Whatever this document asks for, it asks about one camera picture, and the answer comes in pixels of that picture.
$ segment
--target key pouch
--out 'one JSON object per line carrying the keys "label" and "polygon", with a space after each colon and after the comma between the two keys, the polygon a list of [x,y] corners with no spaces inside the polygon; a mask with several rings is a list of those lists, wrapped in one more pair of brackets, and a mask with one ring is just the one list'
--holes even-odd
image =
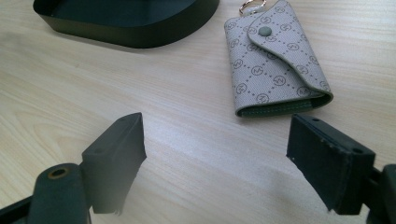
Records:
{"label": "key pouch", "polygon": [[235,114],[265,117],[307,111],[332,100],[329,84],[287,1],[224,25]]}

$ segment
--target light wood surface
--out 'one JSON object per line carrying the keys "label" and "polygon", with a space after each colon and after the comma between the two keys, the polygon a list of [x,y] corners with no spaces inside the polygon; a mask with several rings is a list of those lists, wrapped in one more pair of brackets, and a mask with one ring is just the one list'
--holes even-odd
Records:
{"label": "light wood surface", "polygon": [[[55,33],[33,0],[0,1],[0,207],[33,192],[52,165],[116,119],[142,112],[148,158],[120,217],[99,223],[363,223],[328,212],[286,158],[290,115],[240,119],[221,0],[194,34],[128,49]],[[396,2],[290,0],[334,100],[307,113],[396,162]]]}

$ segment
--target green snap button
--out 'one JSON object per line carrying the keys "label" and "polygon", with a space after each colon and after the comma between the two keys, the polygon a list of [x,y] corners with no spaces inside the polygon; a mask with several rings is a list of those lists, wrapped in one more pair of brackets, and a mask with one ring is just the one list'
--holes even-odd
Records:
{"label": "green snap button", "polygon": [[271,33],[272,33],[272,30],[268,26],[263,26],[262,28],[259,29],[259,35],[261,35],[261,36],[268,36]]}

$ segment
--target black tray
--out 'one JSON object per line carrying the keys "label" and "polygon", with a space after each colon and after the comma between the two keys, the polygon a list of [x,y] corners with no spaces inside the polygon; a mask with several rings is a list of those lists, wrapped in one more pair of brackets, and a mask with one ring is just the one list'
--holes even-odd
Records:
{"label": "black tray", "polygon": [[131,48],[154,48],[190,35],[219,0],[35,0],[55,31]]}

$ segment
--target tabletop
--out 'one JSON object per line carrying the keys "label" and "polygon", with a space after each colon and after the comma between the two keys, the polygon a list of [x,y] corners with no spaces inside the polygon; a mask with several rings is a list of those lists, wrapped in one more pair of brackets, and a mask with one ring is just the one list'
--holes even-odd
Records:
{"label": "tabletop", "polygon": [[[148,157],[122,215],[93,214],[94,224],[364,223],[365,206],[328,212],[286,157],[290,115],[235,115],[223,26],[243,2],[221,0],[201,29],[154,49],[56,33],[33,2],[0,2],[0,207],[141,112]],[[373,150],[375,168],[394,163],[396,2],[290,4],[334,95],[305,114]]]}

